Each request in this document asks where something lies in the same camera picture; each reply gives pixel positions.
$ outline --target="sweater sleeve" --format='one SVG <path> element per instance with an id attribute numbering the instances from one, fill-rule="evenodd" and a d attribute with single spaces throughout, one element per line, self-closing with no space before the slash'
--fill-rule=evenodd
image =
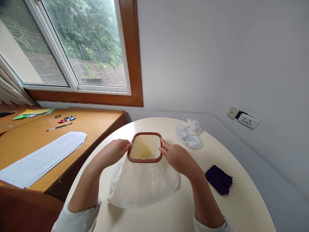
<path id="1" fill-rule="evenodd" d="M 99 199 L 95 207 L 77 213 L 70 212 L 68 204 L 65 204 L 51 232 L 92 232 L 101 204 Z"/>
<path id="2" fill-rule="evenodd" d="M 195 232 L 233 232 L 233 228 L 226 217 L 224 217 L 224 220 L 225 222 L 221 226 L 217 228 L 210 228 L 200 223 L 196 219 L 195 212 L 193 213 Z"/>

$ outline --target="electrical outlet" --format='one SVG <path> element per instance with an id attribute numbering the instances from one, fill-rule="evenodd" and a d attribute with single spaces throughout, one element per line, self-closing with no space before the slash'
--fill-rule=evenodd
<path id="1" fill-rule="evenodd" d="M 238 113 L 239 113 L 239 109 L 235 108 L 234 106 L 231 106 L 231 108 L 229 109 L 226 115 L 229 116 L 231 119 L 235 119 Z"/>
<path id="2" fill-rule="evenodd" d="M 260 120 L 257 118 L 254 118 L 250 115 L 247 115 L 245 113 L 242 113 L 238 120 L 239 123 L 245 125 L 246 127 L 250 128 L 251 130 L 254 130 L 258 124 L 260 123 Z"/>

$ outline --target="plastic bag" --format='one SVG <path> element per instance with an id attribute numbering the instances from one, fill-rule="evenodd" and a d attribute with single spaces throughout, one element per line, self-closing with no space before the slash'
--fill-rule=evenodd
<path id="1" fill-rule="evenodd" d="M 192 149 L 199 149 L 203 146 L 203 141 L 199 137 L 201 135 L 203 128 L 200 126 L 199 122 L 195 119 L 187 119 L 189 126 L 186 127 L 182 124 L 179 124 L 176 128 L 176 133 L 178 138 L 183 142 L 187 147 Z"/>
<path id="2" fill-rule="evenodd" d="M 121 208 L 143 208 L 180 189 L 180 175 L 163 156 L 157 163 L 132 163 L 125 155 L 112 174 L 108 202 Z"/>

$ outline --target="window glass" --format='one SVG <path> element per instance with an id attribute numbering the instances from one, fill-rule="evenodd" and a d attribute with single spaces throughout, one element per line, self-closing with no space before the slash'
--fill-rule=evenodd
<path id="1" fill-rule="evenodd" d="M 39 77 L 20 76 L 23 83 L 67 85 L 22 0 L 4 1 L 0 19 L 38 73 Z"/>
<path id="2" fill-rule="evenodd" d="M 43 4 L 79 84 L 127 87 L 113 0 Z"/>

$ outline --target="ground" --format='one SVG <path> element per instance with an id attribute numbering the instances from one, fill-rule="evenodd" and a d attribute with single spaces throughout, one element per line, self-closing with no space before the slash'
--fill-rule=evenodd
<path id="1" fill-rule="evenodd" d="M 37 73 L 46 84 L 66 84 L 53 57 L 48 54 L 26 53 Z M 81 85 L 126 87 L 123 66 L 98 65 L 93 61 L 70 59 L 72 68 Z"/>

